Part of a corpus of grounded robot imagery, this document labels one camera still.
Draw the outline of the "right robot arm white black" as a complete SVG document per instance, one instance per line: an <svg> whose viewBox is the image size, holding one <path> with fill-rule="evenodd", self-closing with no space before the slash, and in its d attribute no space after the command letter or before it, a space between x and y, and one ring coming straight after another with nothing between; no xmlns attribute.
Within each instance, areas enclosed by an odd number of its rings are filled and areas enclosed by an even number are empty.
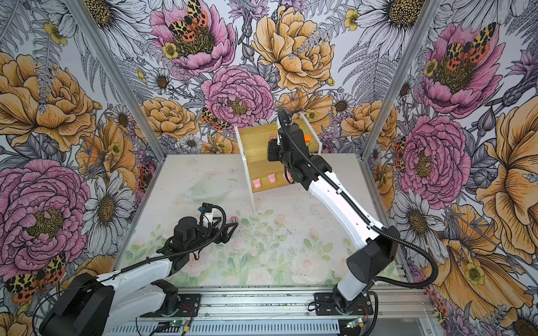
<svg viewBox="0 0 538 336"><path fill-rule="evenodd" d="M347 192L327 161L310 154L297 124L278 127L277 138L268 144L268 160L280 161L285 179L301 184L315 196L350 236L356 252L347 258L348 271L333 290L333 306L340 313L348 313L395 259L397 242L382 234L399 237L397 230L386 230Z"/></svg>

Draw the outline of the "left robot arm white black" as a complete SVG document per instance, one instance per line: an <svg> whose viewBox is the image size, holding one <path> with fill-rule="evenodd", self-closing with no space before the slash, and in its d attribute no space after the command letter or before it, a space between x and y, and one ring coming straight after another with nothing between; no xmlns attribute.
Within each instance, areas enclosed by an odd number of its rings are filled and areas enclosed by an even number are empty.
<svg viewBox="0 0 538 336"><path fill-rule="evenodd" d="M40 335L104 335L144 315L197 316L198 294L180 295L167 278L192 253L229 242L238 219L203 214L184 217L155 256L108 274L78 275L37 326Z"/></svg>

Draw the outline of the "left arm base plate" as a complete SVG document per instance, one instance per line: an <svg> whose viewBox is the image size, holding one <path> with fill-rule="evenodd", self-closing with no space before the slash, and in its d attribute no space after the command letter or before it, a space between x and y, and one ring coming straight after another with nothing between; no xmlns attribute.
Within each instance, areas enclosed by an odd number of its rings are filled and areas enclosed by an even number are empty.
<svg viewBox="0 0 538 336"><path fill-rule="evenodd" d="M202 295L195 293L181 293L171 304L157 312L150 312L142 315L142 318L179 318L197 317L200 309Z"/></svg>

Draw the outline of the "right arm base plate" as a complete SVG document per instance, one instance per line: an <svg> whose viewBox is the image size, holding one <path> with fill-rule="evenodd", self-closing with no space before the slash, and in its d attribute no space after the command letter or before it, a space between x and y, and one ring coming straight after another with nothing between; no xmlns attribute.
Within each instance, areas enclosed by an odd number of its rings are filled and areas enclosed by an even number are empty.
<svg viewBox="0 0 538 336"><path fill-rule="evenodd" d="M315 312L317 316L370 316L374 313L374 307L371 300L363 294L348 301L339 293L318 292L309 303L308 311Z"/></svg>

